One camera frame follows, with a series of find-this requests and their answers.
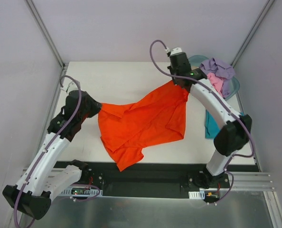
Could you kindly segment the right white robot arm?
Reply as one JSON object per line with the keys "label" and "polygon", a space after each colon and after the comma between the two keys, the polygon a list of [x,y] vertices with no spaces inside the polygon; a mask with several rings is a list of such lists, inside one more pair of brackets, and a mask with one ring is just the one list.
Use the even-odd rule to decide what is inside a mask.
{"label": "right white robot arm", "polygon": [[232,157],[249,142],[252,119],[234,110],[201,69],[192,69],[186,53],[180,48],[168,51],[167,55],[170,59],[168,70],[174,84],[195,97],[212,115],[220,129],[214,138],[215,151],[210,161],[194,178],[195,185],[212,188],[219,183]]}

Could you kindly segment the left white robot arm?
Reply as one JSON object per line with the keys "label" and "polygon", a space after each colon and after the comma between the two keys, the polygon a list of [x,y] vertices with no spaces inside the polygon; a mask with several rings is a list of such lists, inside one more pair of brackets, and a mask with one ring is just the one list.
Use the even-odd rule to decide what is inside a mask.
{"label": "left white robot arm", "polygon": [[50,122],[44,142],[31,165],[15,185],[6,185],[2,194],[9,205],[33,219],[40,220],[52,201],[72,184],[90,183],[89,166],[79,160],[71,161],[57,176],[48,176],[59,156],[81,130],[86,118],[97,115],[101,103],[87,92],[68,92],[66,103]]}

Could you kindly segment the orange t shirt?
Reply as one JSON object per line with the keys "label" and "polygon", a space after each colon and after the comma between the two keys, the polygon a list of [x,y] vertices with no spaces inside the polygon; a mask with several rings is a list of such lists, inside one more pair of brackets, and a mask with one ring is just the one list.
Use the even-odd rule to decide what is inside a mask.
{"label": "orange t shirt", "polygon": [[141,161],[146,147],[184,139],[188,95],[169,81],[136,103],[102,105],[101,141],[119,171]]}

